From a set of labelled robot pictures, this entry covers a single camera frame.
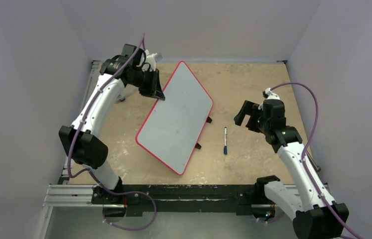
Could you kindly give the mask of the red framed whiteboard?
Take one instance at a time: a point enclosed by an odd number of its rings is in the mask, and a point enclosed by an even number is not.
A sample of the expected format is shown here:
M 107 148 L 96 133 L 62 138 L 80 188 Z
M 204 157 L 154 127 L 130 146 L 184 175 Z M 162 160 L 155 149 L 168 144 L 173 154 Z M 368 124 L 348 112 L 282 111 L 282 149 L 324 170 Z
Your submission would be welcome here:
M 180 61 L 139 128 L 135 141 L 145 151 L 183 175 L 214 105 L 213 99 Z

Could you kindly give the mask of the white blue marker pen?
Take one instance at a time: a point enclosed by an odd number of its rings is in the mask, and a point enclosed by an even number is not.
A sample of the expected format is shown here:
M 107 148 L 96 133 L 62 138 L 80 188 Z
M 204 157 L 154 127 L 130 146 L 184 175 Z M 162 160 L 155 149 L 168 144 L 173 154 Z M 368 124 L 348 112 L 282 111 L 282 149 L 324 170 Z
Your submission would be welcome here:
M 223 148 L 224 155 L 228 154 L 228 128 L 224 127 L 224 148 Z

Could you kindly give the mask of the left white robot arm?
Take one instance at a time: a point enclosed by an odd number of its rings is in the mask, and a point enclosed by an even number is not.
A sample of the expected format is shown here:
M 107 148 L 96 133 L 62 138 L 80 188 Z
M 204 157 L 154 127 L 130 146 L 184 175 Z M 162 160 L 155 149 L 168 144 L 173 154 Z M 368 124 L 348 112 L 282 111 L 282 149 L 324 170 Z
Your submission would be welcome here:
M 120 55 L 102 64 L 94 91 L 80 114 L 59 129 L 67 159 L 83 166 L 81 172 L 90 173 L 112 204 L 122 200 L 123 183 L 107 162 L 109 148 L 99 139 L 104 121 L 127 85 L 137 87 L 144 97 L 165 100 L 157 68 L 161 59 L 160 53 L 125 44 Z

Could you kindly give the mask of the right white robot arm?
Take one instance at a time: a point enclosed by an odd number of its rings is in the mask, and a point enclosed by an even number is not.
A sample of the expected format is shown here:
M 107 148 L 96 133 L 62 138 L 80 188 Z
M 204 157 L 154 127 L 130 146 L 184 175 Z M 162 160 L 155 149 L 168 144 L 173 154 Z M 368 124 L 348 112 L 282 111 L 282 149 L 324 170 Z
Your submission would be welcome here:
M 289 171 L 298 195 L 289 191 L 278 177 L 257 178 L 255 198 L 262 203 L 274 202 L 292 220 L 299 239 L 333 239 L 341 236 L 349 216 L 344 203 L 337 203 L 325 188 L 304 152 L 304 144 L 297 129 L 286 124 L 283 101 L 268 99 L 261 105 L 244 101 L 234 117 L 235 125 L 242 125 L 249 116 L 246 128 L 262 133 L 273 151 Z

